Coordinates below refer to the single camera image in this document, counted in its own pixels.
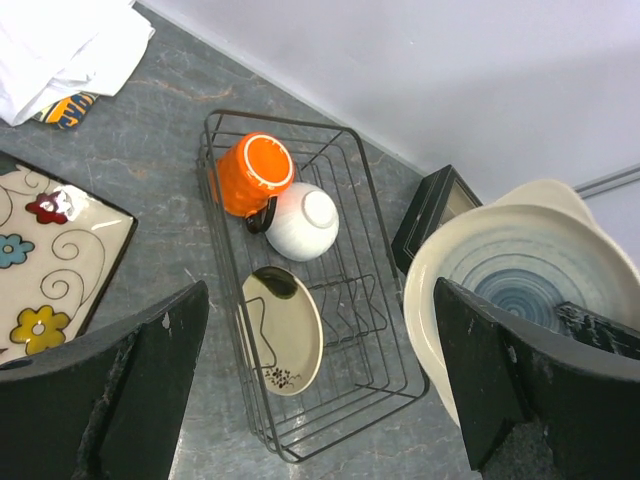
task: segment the flower pattern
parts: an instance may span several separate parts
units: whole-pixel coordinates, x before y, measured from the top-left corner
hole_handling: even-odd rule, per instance
[[[27,253],[31,252],[35,245],[22,240],[17,233],[4,236],[0,235],[0,268],[9,268],[11,265],[19,265],[27,261]]]
[[[269,368],[265,370],[264,378],[271,382],[271,385],[283,389],[284,387],[295,387],[291,380],[301,378],[300,375],[291,375],[289,370],[282,368]]]
[[[67,214],[71,209],[71,203],[62,191],[39,193],[33,202],[27,203],[25,209],[36,216],[38,223],[62,225],[69,221]]]
[[[33,355],[62,345],[66,340],[63,330],[70,321],[66,313],[55,313],[51,305],[43,305],[38,311],[25,308],[18,315],[18,326],[11,330],[10,338],[13,343],[26,344],[27,355]]]

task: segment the gray marble countertop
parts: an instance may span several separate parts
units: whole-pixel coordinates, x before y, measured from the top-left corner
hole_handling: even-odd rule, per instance
[[[365,433],[290,465],[250,434],[222,322],[216,265],[194,174],[206,115],[231,108],[326,121],[320,114],[145,9],[157,33],[114,98],[100,98],[75,130],[0,125],[0,149],[133,213],[139,227],[90,330],[142,310],[195,279],[211,311],[171,478],[470,479],[460,431],[435,390]],[[388,232],[420,177],[367,146]]]

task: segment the floral plate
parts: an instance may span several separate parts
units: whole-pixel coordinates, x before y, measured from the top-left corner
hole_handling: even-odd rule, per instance
[[[0,364],[83,332],[136,224],[0,151]]]
[[[309,290],[292,273],[262,267],[245,280],[242,292],[267,390],[291,396],[304,391],[318,374],[324,350],[322,320]],[[240,312],[243,350],[248,332]],[[253,355],[245,350],[253,367]]]

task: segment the blue flower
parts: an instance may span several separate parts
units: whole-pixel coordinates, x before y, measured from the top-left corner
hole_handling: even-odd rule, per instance
[[[9,268],[13,264],[27,261],[27,252],[35,248],[31,242],[23,242],[16,233],[5,237],[0,235],[0,268]]]

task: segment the bowl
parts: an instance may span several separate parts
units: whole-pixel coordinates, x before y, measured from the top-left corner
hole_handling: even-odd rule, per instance
[[[636,267],[567,185],[531,182],[454,218],[418,251],[404,313],[413,349],[458,424],[433,305],[439,277],[559,334],[553,308],[566,301],[640,330]]]
[[[306,262],[325,253],[338,235],[340,220],[331,197],[309,183],[293,183],[278,195],[267,240],[282,256]]]

